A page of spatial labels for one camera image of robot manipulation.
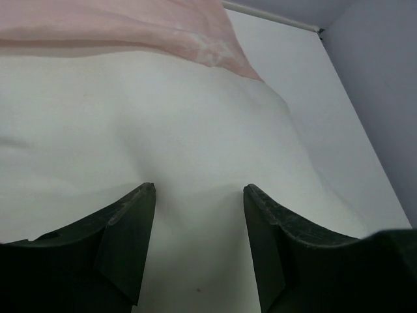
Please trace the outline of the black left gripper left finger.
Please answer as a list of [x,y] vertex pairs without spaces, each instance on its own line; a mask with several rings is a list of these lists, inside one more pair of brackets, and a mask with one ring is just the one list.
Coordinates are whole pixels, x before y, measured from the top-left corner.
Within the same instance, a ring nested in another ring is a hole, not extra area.
[[1,245],[2,312],[130,312],[139,302],[156,207],[142,185],[34,241]]

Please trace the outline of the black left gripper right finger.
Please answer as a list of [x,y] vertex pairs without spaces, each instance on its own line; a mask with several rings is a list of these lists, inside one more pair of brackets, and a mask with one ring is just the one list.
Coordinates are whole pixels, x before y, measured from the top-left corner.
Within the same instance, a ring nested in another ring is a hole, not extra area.
[[319,226],[244,188],[263,312],[415,312],[416,230],[362,239]]

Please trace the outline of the white pillow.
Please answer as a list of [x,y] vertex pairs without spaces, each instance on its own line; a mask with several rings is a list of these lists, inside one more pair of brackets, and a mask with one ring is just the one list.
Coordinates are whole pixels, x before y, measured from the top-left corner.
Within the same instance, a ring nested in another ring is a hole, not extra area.
[[1,49],[1,240],[33,240],[144,182],[157,191],[139,312],[260,310],[243,188],[331,230],[363,220],[265,83],[164,53]]

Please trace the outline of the pink printed pillowcase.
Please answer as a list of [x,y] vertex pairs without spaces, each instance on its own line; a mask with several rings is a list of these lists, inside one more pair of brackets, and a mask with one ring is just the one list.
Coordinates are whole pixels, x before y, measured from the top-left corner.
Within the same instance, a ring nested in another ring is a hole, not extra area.
[[2,1],[1,40],[146,46],[259,79],[221,1]]

